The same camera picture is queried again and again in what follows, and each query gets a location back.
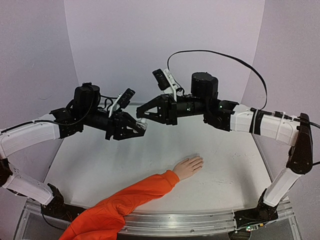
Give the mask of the white nail polish cap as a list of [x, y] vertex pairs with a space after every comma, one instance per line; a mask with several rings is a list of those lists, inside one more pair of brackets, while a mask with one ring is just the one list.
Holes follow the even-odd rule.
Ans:
[[137, 120], [138, 125], [147, 125], [147, 119], [146, 118], [140, 118]]

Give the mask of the clear nail polish bottle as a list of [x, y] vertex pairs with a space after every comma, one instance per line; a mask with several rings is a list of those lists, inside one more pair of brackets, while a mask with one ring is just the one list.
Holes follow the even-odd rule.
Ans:
[[146, 130], [147, 130], [148, 125], [140, 125], [137, 124], [137, 121], [135, 123], [130, 123], [127, 128], [129, 130], [132, 130], [132, 132], [134, 134], [140, 134], [140, 135], [144, 135]]

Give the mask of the mannequin hand with long nails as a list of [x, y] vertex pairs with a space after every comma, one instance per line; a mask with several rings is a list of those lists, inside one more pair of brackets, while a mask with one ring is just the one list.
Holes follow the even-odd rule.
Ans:
[[192, 177], [204, 166], [204, 160], [201, 156], [187, 158], [179, 162], [174, 168], [173, 172], [177, 175], [180, 181]]

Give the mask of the aluminium back edge strip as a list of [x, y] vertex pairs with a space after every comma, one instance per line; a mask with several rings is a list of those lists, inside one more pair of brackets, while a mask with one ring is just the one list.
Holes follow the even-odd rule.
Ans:
[[162, 110], [164, 109], [200, 109], [205, 110], [209, 109], [230, 109], [233, 110], [235, 106], [239, 105], [238, 102], [229, 101], [229, 100], [217, 100], [205, 103], [201, 100], [178, 100], [171, 101], [169, 99], [163, 100]]

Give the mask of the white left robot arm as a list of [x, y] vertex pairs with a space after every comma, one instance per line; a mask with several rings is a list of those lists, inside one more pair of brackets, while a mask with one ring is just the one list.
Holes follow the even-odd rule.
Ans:
[[90, 82], [83, 83], [74, 91], [73, 99], [62, 108], [52, 110], [42, 117], [0, 131], [0, 186], [17, 196], [22, 196], [40, 204], [42, 215], [72, 221], [85, 209], [67, 204], [59, 189], [51, 183], [25, 174], [18, 158], [26, 160], [34, 157], [35, 163], [41, 159], [43, 166], [49, 166], [48, 150], [32, 153], [48, 142], [58, 142], [83, 132], [86, 126], [101, 130], [106, 140], [121, 141], [142, 137], [145, 129], [124, 109], [129, 105], [135, 91], [128, 88], [117, 97], [106, 97], [101, 107], [100, 88]]

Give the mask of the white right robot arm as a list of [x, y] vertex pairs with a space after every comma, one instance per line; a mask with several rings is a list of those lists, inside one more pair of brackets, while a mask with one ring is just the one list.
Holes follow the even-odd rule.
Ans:
[[201, 115], [203, 122], [226, 132], [249, 133], [253, 136], [268, 169], [281, 159], [280, 170], [272, 174], [272, 182], [261, 194], [256, 207], [234, 212], [235, 228], [250, 231], [275, 221], [277, 208], [296, 181], [313, 166], [312, 127], [306, 113], [298, 116], [283, 111], [266, 111], [231, 100], [218, 98], [219, 81], [207, 72], [191, 76], [191, 92], [178, 95], [178, 84], [168, 69], [153, 72], [162, 94], [139, 106], [138, 125], [147, 121], [175, 126], [178, 119]]

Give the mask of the aluminium table front rail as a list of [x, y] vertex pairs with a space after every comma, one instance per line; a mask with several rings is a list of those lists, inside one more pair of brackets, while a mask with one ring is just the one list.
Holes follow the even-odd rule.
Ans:
[[[300, 240], [301, 231], [288, 199], [277, 207], [269, 222], [249, 217], [247, 210], [147, 213], [125, 217], [120, 240]], [[17, 224], [15, 240], [57, 240], [69, 226], [64, 219], [42, 214], [39, 204], [28, 200]]]

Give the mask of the orange sleeved forearm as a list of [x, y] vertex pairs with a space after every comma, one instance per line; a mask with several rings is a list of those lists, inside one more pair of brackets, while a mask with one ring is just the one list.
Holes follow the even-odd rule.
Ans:
[[116, 240], [125, 226], [124, 216], [137, 207], [169, 193], [180, 179], [171, 170], [151, 175], [100, 201], [77, 216], [61, 240]]

